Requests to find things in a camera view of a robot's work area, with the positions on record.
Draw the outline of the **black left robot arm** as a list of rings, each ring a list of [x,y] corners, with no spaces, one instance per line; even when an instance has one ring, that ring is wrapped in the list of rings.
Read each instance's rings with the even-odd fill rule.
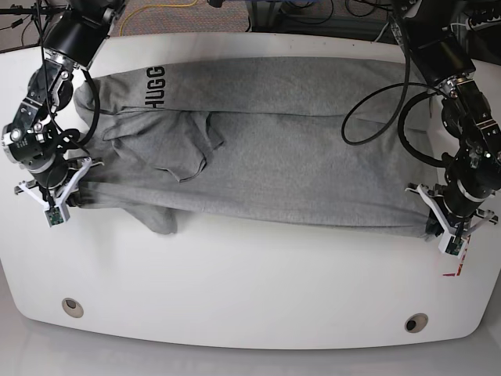
[[[391,1],[383,9],[405,57],[402,93],[389,123],[397,125],[403,148],[418,161],[445,171],[444,186],[409,185],[430,209],[426,231],[434,235],[466,237],[476,230],[473,217],[496,222],[481,210],[500,189],[500,127],[488,100],[473,79],[475,66],[458,42],[450,21],[464,1]],[[442,121],[458,140],[454,156],[423,154],[405,136],[409,112],[432,96],[442,97]]]

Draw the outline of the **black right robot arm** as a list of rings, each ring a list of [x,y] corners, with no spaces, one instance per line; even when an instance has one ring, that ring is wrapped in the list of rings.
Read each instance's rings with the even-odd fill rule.
[[[67,198],[92,164],[90,157],[70,162],[68,150],[83,150],[99,121],[100,101],[89,69],[114,24],[124,12],[124,1],[69,1],[65,8],[35,2],[29,9],[13,6],[4,15],[28,15],[38,29],[41,67],[31,76],[27,94],[13,121],[2,130],[1,145],[7,157],[26,168],[31,183],[16,189],[30,193],[47,215],[62,215]],[[94,99],[90,129],[82,135],[77,129],[61,129],[56,112],[70,102],[73,72],[80,69]]]

